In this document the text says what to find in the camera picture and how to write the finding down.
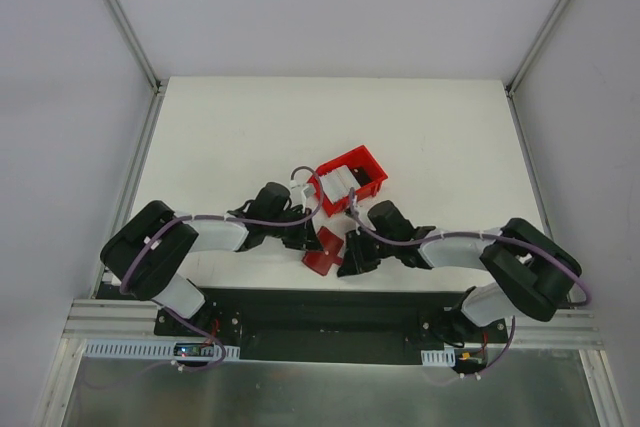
red object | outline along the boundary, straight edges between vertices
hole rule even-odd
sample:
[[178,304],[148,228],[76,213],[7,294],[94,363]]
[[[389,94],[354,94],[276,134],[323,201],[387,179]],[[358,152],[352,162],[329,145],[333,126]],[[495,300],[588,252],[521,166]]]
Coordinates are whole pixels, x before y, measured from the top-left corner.
[[[218,331],[220,330],[220,321],[218,319],[213,319],[213,322],[213,330],[211,331],[211,335],[215,337],[216,335],[218,335]],[[207,339],[202,345],[209,346],[211,344],[213,344],[213,340]]]
[[307,252],[302,263],[320,275],[327,275],[333,264],[342,265],[342,258],[338,256],[344,240],[326,227],[318,231],[318,239],[324,247],[324,252]]
[[[318,175],[323,176],[338,167],[342,167],[343,165],[349,167],[351,171],[354,169],[362,169],[366,173],[367,177],[371,179],[370,182],[362,185],[358,190],[356,190],[356,198],[358,200],[366,199],[367,197],[374,197],[380,191],[382,182],[387,179],[385,171],[382,170],[380,164],[378,164],[376,159],[373,158],[373,155],[371,155],[371,152],[369,152],[364,145],[356,147],[346,154],[322,164],[316,169],[316,172]],[[318,192],[320,192],[318,183],[313,177],[309,179],[309,183],[313,184],[316,188],[316,197],[318,197]],[[340,199],[335,204],[332,204],[325,196],[324,202],[322,202],[322,208],[327,213],[328,217],[331,217],[335,213],[345,211],[348,206],[348,197]]]

wire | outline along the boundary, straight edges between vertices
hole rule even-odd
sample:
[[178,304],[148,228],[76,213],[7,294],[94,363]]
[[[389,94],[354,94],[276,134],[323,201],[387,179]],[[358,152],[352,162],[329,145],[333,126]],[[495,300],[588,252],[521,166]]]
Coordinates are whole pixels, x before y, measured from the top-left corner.
[[244,209],[249,207],[249,205],[251,205],[251,202],[253,202],[253,201],[254,201],[254,199],[249,199],[249,200],[245,201],[245,203],[242,204],[242,206],[238,207],[237,209],[233,209],[231,212],[244,212]]
[[212,367],[215,367],[216,365],[221,364],[224,359],[227,357],[227,350],[224,346],[224,344],[222,342],[220,342],[220,340],[218,340],[217,337],[206,333],[204,330],[196,327],[195,325],[191,324],[189,321],[183,319],[182,317],[180,317],[176,312],[174,312],[173,310],[171,310],[168,307],[164,307],[164,310],[174,319],[176,319],[178,322],[180,322],[182,325],[184,325],[185,327],[187,327],[188,329],[191,329],[192,331],[194,331],[196,334],[200,334],[203,337],[206,337],[207,340],[210,340],[212,343],[214,343],[216,346],[218,346],[221,350],[221,354],[220,357],[217,358],[216,360],[213,360],[211,362],[209,362],[207,365],[205,365],[204,367],[188,367],[188,366],[184,366],[184,369],[188,372],[197,372],[199,370],[207,370],[207,369],[211,369]]
[[146,367],[138,370],[137,372],[134,372],[132,375],[129,375],[127,377],[123,377],[121,379],[118,379],[114,382],[111,382],[110,384],[104,384],[104,385],[96,385],[96,384],[92,384],[90,382],[87,381],[87,375],[86,375],[86,365],[84,365],[82,367],[82,371],[80,373],[80,385],[87,387],[91,390],[110,390],[110,389],[115,389],[116,387],[119,387],[121,385],[125,385],[128,384],[129,382],[134,381],[135,379],[137,379],[138,377],[146,374],[147,372],[149,372],[150,370],[153,370],[157,367],[160,367],[161,365],[171,365],[170,361],[167,360],[161,360],[159,362],[154,362],[153,364],[149,364]]
[[443,344],[449,345],[454,349],[464,349],[464,342],[445,340],[444,337],[438,334],[438,330],[434,329],[433,327],[429,330],[429,332],[431,333],[432,336],[434,336],[437,340],[439,340]]
[[480,351],[482,352],[483,358],[486,357],[488,343],[489,343],[489,334],[487,334],[487,332],[482,332],[482,349]]
[[[220,321],[218,319],[213,319],[213,329],[211,329],[211,335],[214,337],[218,335],[218,331],[220,330]],[[213,342],[209,339],[205,340],[202,345],[205,347],[210,346]]]
[[391,239],[386,239],[381,235],[377,234],[376,232],[371,230],[369,227],[367,227],[362,222],[362,220],[360,220],[360,216],[356,211],[355,190],[353,188],[349,190],[349,209],[351,210],[351,215],[353,219],[356,221],[356,223],[358,224],[358,226],[362,230],[364,230],[367,234],[369,234],[374,239],[379,240],[380,242],[384,242],[385,244],[389,244],[389,245],[395,245],[397,247],[409,247],[409,246],[415,246],[415,245],[428,244],[429,242],[434,242],[436,240],[453,238],[453,237],[467,237],[472,239],[494,240],[497,242],[501,242],[503,244],[516,245],[518,247],[528,250],[529,252],[531,252],[531,254],[542,257],[544,260],[549,262],[555,268],[560,270],[564,275],[569,277],[576,285],[578,285],[582,289],[582,291],[584,292],[585,299],[580,302],[570,303],[569,304],[570,307],[583,307],[591,303],[591,298],[592,298],[591,291],[586,286],[584,281],[580,277],[578,277],[566,265],[564,265],[558,259],[550,255],[548,252],[545,252],[543,249],[541,249],[537,245],[533,245],[528,242],[523,242],[522,240],[518,240],[518,239],[512,239],[511,237],[504,237],[501,235],[486,234],[481,232],[443,232],[441,235],[434,235],[431,237],[425,237],[423,239],[417,239],[417,240],[407,240],[407,241],[391,240]]
[[515,335],[516,335],[516,318],[515,316],[513,316],[511,318],[511,332],[509,332],[509,338],[507,339],[507,343],[504,344],[504,348],[500,351],[497,357],[493,359],[489,365],[487,365],[484,369],[482,369],[481,373],[486,372],[487,370],[491,369],[494,365],[496,365],[498,362],[500,362],[500,359],[502,359],[504,357],[504,354],[506,354],[509,348],[511,348],[511,344],[513,343],[513,338],[515,337]]
[[194,220],[214,220],[214,221],[224,221],[224,222],[236,222],[239,224],[247,224],[247,225],[263,225],[266,227],[294,227],[296,225],[304,224],[308,220],[311,220],[318,212],[320,212],[320,209],[322,209],[322,202],[324,201],[324,190],[322,189],[322,182],[320,181],[320,177],[318,176],[318,173],[315,170],[313,170],[311,167],[307,167],[306,165],[302,165],[300,167],[296,167],[295,169],[293,169],[293,172],[291,172],[291,180],[294,180],[295,175],[301,170],[307,170],[311,173],[313,178],[318,183],[318,186],[319,186],[318,189],[320,190],[319,197],[318,197],[318,205],[316,206],[315,209],[313,209],[313,211],[311,211],[311,213],[309,213],[308,215],[304,216],[301,219],[294,220],[291,222],[269,222],[266,220],[241,219],[237,217],[224,217],[222,215],[214,215],[214,214],[184,215],[181,217],[175,217],[171,219],[169,222],[167,222],[166,224],[164,224],[155,233],[155,235],[151,237],[149,242],[147,242],[147,244],[142,248],[142,250],[138,252],[138,255],[135,257],[135,259],[133,259],[133,262],[129,266],[129,269],[127,269],[127,272],[122,277],[122,283],[120,284],[120,293],[121,294],[129,293],[129,282],[131,281],[131,277],[133,277],[133,274],[138,268],[138,266],[140,265],[140,262],[142,262],[142,259],[145,257],[145,255],[149,253],[149,250],[151,250],[151,246],[154,245],[169,229],[171,229],[173,226],[181,222],[191,222]]

red box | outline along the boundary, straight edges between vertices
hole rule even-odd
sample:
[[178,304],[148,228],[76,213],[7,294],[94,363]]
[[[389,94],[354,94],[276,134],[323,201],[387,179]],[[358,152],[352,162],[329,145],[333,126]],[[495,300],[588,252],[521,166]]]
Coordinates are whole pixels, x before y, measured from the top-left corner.
[[[369,152],[364,145],[356,147],[346,154],[322,164],[316,169],[316,172],[318,175],[322,176],[337,169],[338,167],[342,167],[343,165],[346,165],[352,171],[354,169],[364,170],[366,176],[370,179],[370,182],[365,185],[361,185],[361,187],[356,190],[356,198],[358,200],[366,199],[367,197],[374,197],[380,191],[382,182],[387,179],[385,171],[382,170],[380,164],[378,164],[376,159],[373,158],[373,155],[371,155],[371,152]],[[318,183],[313,177],[309,179],[309,183],[313,184],[316,188],[316,197],[318,197],[318,193],[320,192]],[[325,196],[324,202],[322,203],[322,207],[328,217],[331,217],[337,212],[345,211],[348,206],[348,197],[344,197],[338,200],[335,204],[332,204]]]

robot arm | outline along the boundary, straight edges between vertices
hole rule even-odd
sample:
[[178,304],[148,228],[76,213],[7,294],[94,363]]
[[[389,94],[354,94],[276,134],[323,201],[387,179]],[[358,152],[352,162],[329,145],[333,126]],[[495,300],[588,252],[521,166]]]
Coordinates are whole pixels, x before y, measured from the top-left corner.
[[[496,320],[520,313],[542,322],[549,321],[573,287],[573,280],[548,260],[532,256],[521,246],[494,242],[495,237],[537,247],[576,276],[582,274],[573,257],[523,219],[514,218],[500,229],[486,231],[484,235],[492,239],[489,240],[446,237],[433,227],[414,228],[391,201],[372,207],[368,217],[375,232],[361,224],[357,231],[347,234],[342,275],[373,270],[380,258],[394,256],[408,267],[481,269],[495,279],[489,285],[469,289],[454,308],[431,319],[431,329],[450,344],[460,343]],[[382,242],[384,239],[395,244]],[[420,244],[421,239],[431,240]],[[403,242],[414,245],[403,246]]]
[[[302,205],[292,206],[290,191],[269,182],[254,200],[230,211],[228,217],[258,221],[244,224],[221,220],[194,220],[178,223],[151,245],[128,283],[128,291],[138,300],[152,300],[175,311],[184,319],[208,325],[210,306],[204,294],[177,273],[187,254],[206,250],[242,252],[253,249],[271,236],[282,240],[287,248],[322,251],[311,220],[288,227],[261,225],[295,223],[308,215]],[[100,259],[116,277],[123,279],[142,248],[176,213],[161,201],[146,205],[129,221],[100,253]]]

black mounting plate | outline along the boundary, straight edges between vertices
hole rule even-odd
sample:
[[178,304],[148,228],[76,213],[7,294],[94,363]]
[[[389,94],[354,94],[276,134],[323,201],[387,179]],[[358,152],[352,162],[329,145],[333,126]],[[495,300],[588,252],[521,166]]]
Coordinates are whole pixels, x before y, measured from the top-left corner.
[[[219,309],[218,338],[246,360],[420,365],[421,350],[439,350],[428,320],[463,293],[345,292],[201,288]],[[505,343],[504,321],[485,328]],[[197,337],[162,310],[158,336]],[[465,339],[482,342],[478,333]]]

